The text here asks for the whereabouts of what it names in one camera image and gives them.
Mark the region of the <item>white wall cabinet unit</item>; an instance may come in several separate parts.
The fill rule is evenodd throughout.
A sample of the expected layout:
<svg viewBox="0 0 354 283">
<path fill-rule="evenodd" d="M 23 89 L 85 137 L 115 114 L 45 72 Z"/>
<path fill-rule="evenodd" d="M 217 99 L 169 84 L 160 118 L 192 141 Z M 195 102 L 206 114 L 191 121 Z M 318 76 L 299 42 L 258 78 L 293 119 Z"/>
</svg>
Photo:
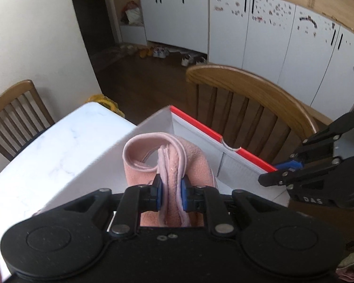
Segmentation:
<svg viewBox="0 0 354 283">
<path fill-rule="evenodd" d="M 241 68 L 335 119 L 354 105 L 354 0 L 116 0 L 124 42 Z"/>
</svg>

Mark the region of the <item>yellow bag trash bin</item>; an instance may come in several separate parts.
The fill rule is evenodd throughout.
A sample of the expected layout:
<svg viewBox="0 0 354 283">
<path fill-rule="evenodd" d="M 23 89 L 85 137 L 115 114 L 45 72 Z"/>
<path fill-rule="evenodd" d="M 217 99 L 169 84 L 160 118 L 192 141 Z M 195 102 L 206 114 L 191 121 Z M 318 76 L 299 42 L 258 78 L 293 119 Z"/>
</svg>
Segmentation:
<svg viewBox="0 0 354 283">
<path fill-rule="evenodd" d="M 92 95 L 85 102 L 96 102 L 120 117 L 125 118 L 125 114 L 119 109 L 119 105 L 103 94 Z"/>
</svg>

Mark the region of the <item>red cardboard shoe box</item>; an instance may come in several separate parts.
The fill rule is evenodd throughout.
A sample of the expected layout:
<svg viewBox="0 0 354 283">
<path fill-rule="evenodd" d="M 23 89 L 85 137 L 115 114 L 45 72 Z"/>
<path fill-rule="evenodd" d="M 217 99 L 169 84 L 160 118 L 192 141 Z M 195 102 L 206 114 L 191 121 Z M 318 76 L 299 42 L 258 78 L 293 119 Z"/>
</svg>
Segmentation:
<svg viewBox="0 0 354 283">
<path fill-rule="evenodd" d="M 258 177 L 271 166 L 239 149 L 231 151 L 220 139 L 204 133 L 202 125 L 175 108 L 163 108 L 140 125 L 96 105 L 85 105 L 67 115 L 38 139 L 38 151 L 49 156 L 38 167 L 44 172 L 45 205 L 42 210 L 65 204 L 99 188 L 114 193 L 129 187 L 123 148 L 136 135 L 163 132 L 197 146 L 207 159 L 222 194 L 244 189 L 287 206 L 285 187 L 263 187 Z"/>
</svg>

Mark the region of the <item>wooden chair at right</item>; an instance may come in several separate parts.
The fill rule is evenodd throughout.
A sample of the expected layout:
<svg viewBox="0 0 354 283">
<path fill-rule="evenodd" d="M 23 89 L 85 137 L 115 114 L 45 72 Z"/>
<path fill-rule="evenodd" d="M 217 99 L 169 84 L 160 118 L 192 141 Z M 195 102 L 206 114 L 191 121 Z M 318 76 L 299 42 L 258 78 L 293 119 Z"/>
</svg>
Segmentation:
<svg viewBox="0 0 354 283">
<path fill-rule="evenodd" d="M 278 85 L 244 70 L 198 65 L 186 71 L 188 113 L 268 164 L 286 160 L 330 121 Z"/>
</svg>

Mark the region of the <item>wooden chair at back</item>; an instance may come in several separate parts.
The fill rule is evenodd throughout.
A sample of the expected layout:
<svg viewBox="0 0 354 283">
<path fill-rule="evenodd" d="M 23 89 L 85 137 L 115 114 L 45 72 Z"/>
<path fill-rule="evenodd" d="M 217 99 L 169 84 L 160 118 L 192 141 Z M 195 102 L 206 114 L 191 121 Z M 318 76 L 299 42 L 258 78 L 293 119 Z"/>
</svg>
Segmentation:
<svg viewBox="0 0 354 283">
<path fill-rule="evenodd" d="M 55 124 L 34 83 L 20 81 L 0 95 L 0 153 L 12 161 Z"/>
</svg>

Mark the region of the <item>pink fleece garment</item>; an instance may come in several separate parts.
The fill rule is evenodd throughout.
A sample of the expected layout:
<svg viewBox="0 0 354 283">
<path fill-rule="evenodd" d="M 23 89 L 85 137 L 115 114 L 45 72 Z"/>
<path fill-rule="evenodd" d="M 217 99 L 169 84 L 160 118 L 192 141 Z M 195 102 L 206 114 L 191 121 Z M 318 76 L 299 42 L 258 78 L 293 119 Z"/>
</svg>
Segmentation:
<svg viewBox="0 0 354 283">
<path fill-rule="evenodd" d="M 183 210 L 181 181 L 193 186 L 216 187 L 214 173 L 205 154 L 195 144 L 163 132 L 132 137 L 123 148 L 123 165 L 128 186 L 150 185 L 156 175 L 162 181 L 162 205 L 157 212 L 140 216 L 146 227 L 200 227 L 202 214 Z"/>
</svg>

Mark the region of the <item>wooden chair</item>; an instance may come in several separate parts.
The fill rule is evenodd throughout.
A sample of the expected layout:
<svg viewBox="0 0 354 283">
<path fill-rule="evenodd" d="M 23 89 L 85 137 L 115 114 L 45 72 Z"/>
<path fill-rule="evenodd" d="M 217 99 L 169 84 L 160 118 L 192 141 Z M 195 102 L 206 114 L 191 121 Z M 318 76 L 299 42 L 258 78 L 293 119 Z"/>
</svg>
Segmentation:
<svg viewBox="0 0 354 283">
<path fill-rule="evenodd" d="M 268 164 L 286 160 L 330 121 L 278 85 L 244 70 L 198 65 L 186 71 L 188 113 Z"/>
<path fill-rule="evenodd" d="M 20 81 L 0 95 L 0 153 L 12 161 L 55 124 L 34 83 Z"/>
</svg>

